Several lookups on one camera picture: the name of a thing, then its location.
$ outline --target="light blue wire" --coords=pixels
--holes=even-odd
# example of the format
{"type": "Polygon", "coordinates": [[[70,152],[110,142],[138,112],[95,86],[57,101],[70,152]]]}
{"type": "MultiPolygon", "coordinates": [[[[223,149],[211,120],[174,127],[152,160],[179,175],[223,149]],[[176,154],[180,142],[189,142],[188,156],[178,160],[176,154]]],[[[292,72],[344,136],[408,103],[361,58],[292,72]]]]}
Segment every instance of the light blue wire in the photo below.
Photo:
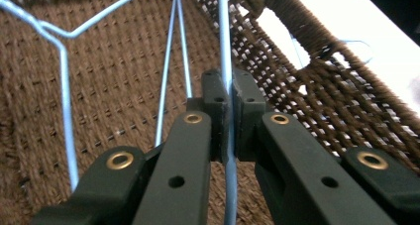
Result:
{"type": "Polygon", "coordinates": [[[303,65],[303,62],[302,62],[302,58],[301,58],[301,55],[300,55],[300,50],[297,48],[297,45],[298,45],[297,40],[290,33],[289,33],[289,35],[290,35],[291,42],[292,42],[293,47],[294,47],[294,51],[296,52],[297,58],[299,59],[300,68],[303,68],[305,66],[303,65]]]}
{"type": "Polygon", "coordinates": [[[234,154],[234,120],[233,120],[233,95],[232,95],[232,60],[231,60],[231,40],[228,0],[219,0],[219,25],[220,25],[220,51],[222,65],[222,79],[226,91],[230,96],[229,100],[229,133],[228,145],[225,152],[225,177],[226,177],[226,207],[225,225],[236,224],[238,188],[237,188],[237,168],[236,157],[234,154]]]}
{"type": "Polygon", "coordinates": [[[108,6],[106,9],[104,9],[103,11],[99,12],[98,14],[96,14],[95,16],[93,16],[92,18],[90,18],[88,21],[84,22],[82,25],[80,25],[79,27],[77,27],[77,29],[75,29],[72,32],[68,32],[66,30],[63,30],[49,22],[45,22],[45,21],[40,21],[41,25],[52,31],[55,32],[56,34],[63,36],[65,38],[68,39],[74,39],[76,37],[78,37],[80,34],[84,33],[87,29],[89,29],[90,27],[92,27],[93,25],[95,25],[96,23],[98,23],[99,21],[101,21],[103,18],[105,18],[107,15],[111,14],[112,12],[114,12],[115,10],[117,10],[118,8],[120,8],[121,6],[127,4],[128,2],[130,2],[132,0],[119,0],[117,2],[115,2],[114,4],[108,6]]]}
{"type": "Polygon", "coordinates": [[[182,60],[184,64],[186,97],[192,98],[191,79],[189,76],[188,49],[187,49],[187,44],[186,44],[185,28],[184,28],[183,13],[182,13],[182,0],[176,0],[176,6],[178,10],[179,32],[181,35],[182,60]]]}
{"type": "Polygon", "coordinates": [[[19,19],[31,25],[41,36],[53,43],[59,51],[60,61],[60,74],[61,74],[61,103],[62,103],[62,118],[64,128],[65,150],[67,156],[68,173],[70,177],[70,187],[74,191],[78,184],[78,170],[77,170],[77,156],[74,146],[73,130],[72,130],[72,117],[71,117],[71,99],[70,99],[70,83],[68,73],[68,58],[65,46],[55,37],[50,35],[47,30],[55,32],[65,38],[74,39],[80,34],[84,33],[94,24],[101,21],[107,15],[130,2],[131,0],[119,0],[105,10],[101,11],[91,19],[80,25],[72,32],[65,31],[49,22],[40,21],[34,16],[27,13],[24,9],[15,5],[10,0],[0,0],[0,7],[17,16],[19,19]]]}
{"type": "Polygon", "coordinates": [[[364,60],[364,63],[367,64],[367,63],[369,63],[373,59],[373,57],[374,57],[373,49],[365,41],[362,41],[362,40],[345,40],[345,39],[340,39],[340,41],[343,42],[343,43],[345,43],[345,44],[348,44],[348,43],[361,43],[361,44],[367,46],[370,49],[370,57],[368,59],[365,59],[364,60]]]}
{"type": "Polygon", "coordinates": [[[184,21],[183,21],[182,1],[173,0],[172,9],[170,10],[169,31],[167,34],[166,52],[164,55],[163,73],[162,73],[161,87],[160,87],[155,147],[161,144],[161,135],[163,131],[162,128],[163,128],[163,117],[164,117],[164,101],[166,98],[166,85],[167,85],[169,63],[170,63],[170,49],[172,47],[172,35],[173,35],[174,21],[176,17],[175,10],[177,11],[177,16],[178,16],[178,21],[179,21],[179,31],[180,31],[180,36],[181,36],[182,60],[184,64],[186,96],[187,98],[192,98],[192,88],[191,88],[189,62],[188,62],[188,50],[187,50],[185,27],[184,27],[184,21]]]}
{"type": "Polygon", "coordinates": [[[172,9],[170,10],[169,31],[167,32],[166,52],[164,55],[163,73],[161,77],[160,99],[157,113],[157,133],[155,147],[161,144],[161,134],[163,128],[164,100],[166,98],[167,76],[169,74],[170,49],[172,47],[173,26],[175,24],[175,10],[177,0],[172,0],[172,9]]]}
{"type": "Polygon", "coordinates": [[[0,0],[0,7],[9,13],[15,15],[19,19],[31,25],[41,36],[51,42],[58,48],[59,51],[59,62],[60,62],[60,74],[61,74],[61,104],[62,104],[62,120],[64,125],[64,139],[65,139],[65,150],[68,163],[68,173],[70,177],[70,187],[74,191],[78,183],[78,171],[77,171],[77,157],[76,150],[74,147],[73,129],[72,129],[72,117],[71,117],[71,98],[70,98],[70,82],[68,75],[68,61],[67,61],[67,50],[65,46],[55,37],[50,35],[40,25],[39,21],[27,13],[25,10],[15,5],[10,0],[0,0]]]}

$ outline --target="woven rope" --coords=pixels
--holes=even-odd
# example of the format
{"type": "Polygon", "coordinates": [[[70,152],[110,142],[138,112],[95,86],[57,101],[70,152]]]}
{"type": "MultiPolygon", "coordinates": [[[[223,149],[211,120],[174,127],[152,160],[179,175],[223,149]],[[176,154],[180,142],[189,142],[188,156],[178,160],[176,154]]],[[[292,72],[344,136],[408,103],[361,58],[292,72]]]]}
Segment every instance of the woven rope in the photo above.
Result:
{"type": "MultiPolygon", "coordinates": [[[[14,1],[71,30],[116,0],[14,1]]],[[[298,118],[330,153],[376,147],[419,172],[419,120],[298,0],[231,1],[234,62],[253,74],[272,106],[298,118]],[[241,16],[239,5],[250,14],[241,16]],[[304,69],[296,70],[259,27],[257,17],[265,6],[309,52],[311,62],[304,69]],[[334,53],[349,65],[335,61],[334,53]]],[[[219,67],[217,0],[183,2],[199,95],[200,73],[219,67]]],[[[153,146],[170,4],[134,0],[78,39],[64,41],[80,173],[117,145],[144,151],[153,146]]],[[[69,196],[57,52],[3,12],[0,29],[0,224],[26,224],[42,206],[69,196]]],[[[185,110],[178,33],[174,39],[165,134],[185,110]]],[[[223,167],[212,164],[209,224],[223,221],[224,186],[223,167]]],[[[270,223],[252,164],[239,164],[239,194],[239,224],[270,223]]]]}

